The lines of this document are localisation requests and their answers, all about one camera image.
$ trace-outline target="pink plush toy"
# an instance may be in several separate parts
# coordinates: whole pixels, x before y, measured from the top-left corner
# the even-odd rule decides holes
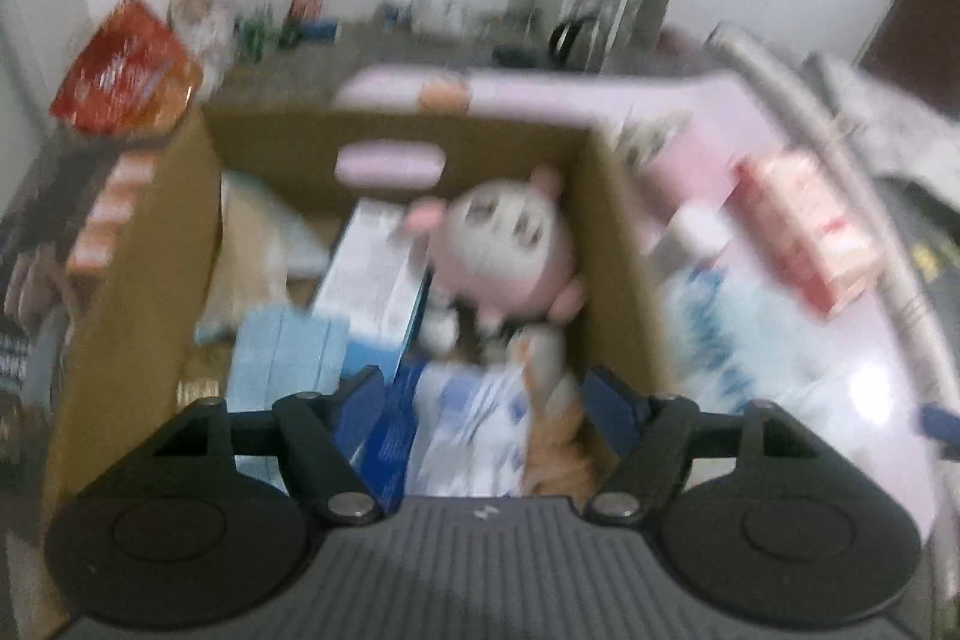
[[[428,237],[430,304],[467,302],[487,335],[505,319],[574,319],[584,287],[573,276],[573,240],[557,209],[561,189],[560,175],[540,167],[529,184],[494,180],[450,204],[414,202],[404,228]]]

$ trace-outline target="red and white box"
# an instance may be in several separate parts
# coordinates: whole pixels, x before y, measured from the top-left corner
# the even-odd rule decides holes
[[[815,310],[833,316],[877,285],[883,258],[809,152],[745,158],[733,203],[776,273]]]

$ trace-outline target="pink table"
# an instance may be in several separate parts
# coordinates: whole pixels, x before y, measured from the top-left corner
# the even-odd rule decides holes
[[[426,82],[451,78],[430,68],[381,67],[363,71],[344,85],[340,107],[416,111]],[[722,139],[731,159],[784,148],[789,139],[776,116],[734,73],[687,80],[558,76],[516,71],[473,71],[462,76],[472,93],[470,114],[530,119],[552,124],[600,126],[616,132],[628,116],[644,118],[688,111],[694,124]],[[638,217],[638,243],[656,240],[661,226]],[[770,280],[749,239],[740,234],[720,260],[741,274]],[[911,513],[928,536],[937,509],[931,474],[933,448],[916,430],[916,399],[893,323],[876,293],[862,296],[829,322],[829,355],[837,355],[839,379],[835,420],[858,432],[853,461]],[[826,439],[831,432],[821,432]]]

